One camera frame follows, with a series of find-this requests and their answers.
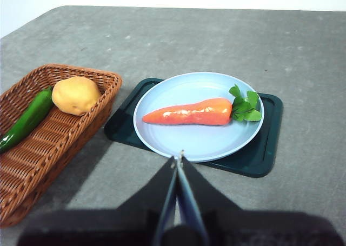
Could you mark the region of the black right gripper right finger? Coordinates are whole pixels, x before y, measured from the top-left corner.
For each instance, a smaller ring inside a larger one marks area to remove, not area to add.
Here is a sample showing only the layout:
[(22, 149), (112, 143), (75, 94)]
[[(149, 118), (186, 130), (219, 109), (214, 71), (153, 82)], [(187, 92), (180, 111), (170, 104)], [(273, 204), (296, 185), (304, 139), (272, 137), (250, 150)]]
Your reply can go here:
[(179, 202), (205, 245), (345, 245), (325, 218), (293, 211), (245, 210), (179, 157)]

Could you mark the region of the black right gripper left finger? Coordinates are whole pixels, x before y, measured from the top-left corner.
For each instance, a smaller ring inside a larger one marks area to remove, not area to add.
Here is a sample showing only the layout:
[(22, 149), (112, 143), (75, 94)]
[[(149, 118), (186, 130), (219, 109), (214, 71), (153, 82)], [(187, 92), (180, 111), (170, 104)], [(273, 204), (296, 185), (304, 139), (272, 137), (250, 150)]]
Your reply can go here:
[(34, 218), (18, 245), (150, 245), (172, 210), (176, 160), (117, 208), (60, 210)]

